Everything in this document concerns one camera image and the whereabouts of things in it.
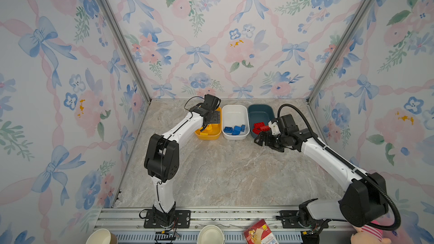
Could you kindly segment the yellow plastic bin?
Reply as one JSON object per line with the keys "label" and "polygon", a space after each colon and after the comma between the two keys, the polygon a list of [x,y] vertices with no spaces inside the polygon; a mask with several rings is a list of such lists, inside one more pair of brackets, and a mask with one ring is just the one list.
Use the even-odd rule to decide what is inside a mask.
{"label": "yellow plastic bin", "polygon": [[217,140],[222,133],[222,109],[218,108],[216,112],[213,114],[212,123],[209,124],[204,131],[200,131],[200,129],[195,131],[195,134],[198,139],[204,141],[212,141]]}

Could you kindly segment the white plastic bin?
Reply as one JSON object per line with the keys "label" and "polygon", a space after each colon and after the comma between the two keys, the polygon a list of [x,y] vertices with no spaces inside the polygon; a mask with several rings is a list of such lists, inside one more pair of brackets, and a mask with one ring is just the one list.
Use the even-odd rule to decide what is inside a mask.
{"label": "white plastic bin", "polygon": [[[245,125],[245,132],[241,132],[238,136],[224,133],[225,127]],[[243,105],[225,105],[222,108],[222,132],[227,140],[244,140],[250,133],[248,110]]]}

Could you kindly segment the blue lego brick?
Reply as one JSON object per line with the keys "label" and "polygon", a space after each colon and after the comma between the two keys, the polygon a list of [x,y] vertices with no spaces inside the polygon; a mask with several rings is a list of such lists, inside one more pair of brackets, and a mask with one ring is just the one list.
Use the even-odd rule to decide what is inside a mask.
{"label": "blue lego brick", "polygon": [[223,132],[227,134],[232,134],[234,129],[232,127],[225,127]]}
{"label": "blue lego brick", "polygon": [[240,126],[234,126],[232,130],[233,136],[238,136],[241,133],[242,128]]}

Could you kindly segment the dark teal plastic bin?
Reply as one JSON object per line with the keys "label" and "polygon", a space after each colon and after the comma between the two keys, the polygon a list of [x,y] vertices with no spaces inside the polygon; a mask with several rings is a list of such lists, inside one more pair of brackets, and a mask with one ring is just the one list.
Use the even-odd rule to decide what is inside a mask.
{"label": "dark teal plastic bin", "polygon": [[253,132],[254,124],[264,123],[268,124],[269,121],[275,118],[273,108],[265,104],[253,104],[248,107],[248,117],[250,125],[250,135],[253,138],[257,137],[257,134]]}

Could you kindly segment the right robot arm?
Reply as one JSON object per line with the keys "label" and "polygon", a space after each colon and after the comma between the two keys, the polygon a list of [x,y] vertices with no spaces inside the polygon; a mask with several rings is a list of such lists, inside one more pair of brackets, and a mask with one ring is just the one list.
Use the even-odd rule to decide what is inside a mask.
{"label": "right robot arm", "polygon": [[346,221],[355,227],[369,225],[393,231],[402,223],[400,212],[387,194],[386,182],[378,173],[369,174],[351,164],[308,129],[293,133],[261,132],[254,143],[283,152],[296,150],[311,158],[332,176],[344,190],[336,200],[310,199],[298,207],[297,215],[287,217],[291,223],[310,228],[323,220]]}

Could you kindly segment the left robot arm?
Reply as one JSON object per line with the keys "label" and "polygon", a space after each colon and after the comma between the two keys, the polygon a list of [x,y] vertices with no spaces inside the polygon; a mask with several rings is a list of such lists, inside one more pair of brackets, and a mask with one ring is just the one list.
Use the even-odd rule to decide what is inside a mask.
{"label": "left robot arm", "polygon": [[173,179],[180,167],[180,149],[196,130],[204,131],[214,122],[220,103],[217,99],[193,106],[169,131],[149,139],[144,167],[154,186],[154,203],[146,217],[151,225],[168,228],[176,224]]}

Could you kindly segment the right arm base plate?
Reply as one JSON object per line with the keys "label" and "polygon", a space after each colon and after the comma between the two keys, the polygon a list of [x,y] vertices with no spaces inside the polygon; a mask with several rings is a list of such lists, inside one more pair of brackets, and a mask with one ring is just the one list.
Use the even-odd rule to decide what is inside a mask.
{"label": "right arm base plate", "polygon": [[276,220],[281,221],[284,229],[321,229],[328,228],[328,223],[325,220],[316,220],[307,212],[301,210],[281,210]]}

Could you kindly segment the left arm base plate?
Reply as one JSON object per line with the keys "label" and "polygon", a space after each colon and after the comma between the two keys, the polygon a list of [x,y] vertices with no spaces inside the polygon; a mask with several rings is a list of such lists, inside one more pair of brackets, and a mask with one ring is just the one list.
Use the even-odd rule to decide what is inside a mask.
{"label": "left arm base plate", "polygon": [[147,210],[144,219],[145,229],[188,229],[191,223],[190,210],[171,210],[162,213],[158,210]]}

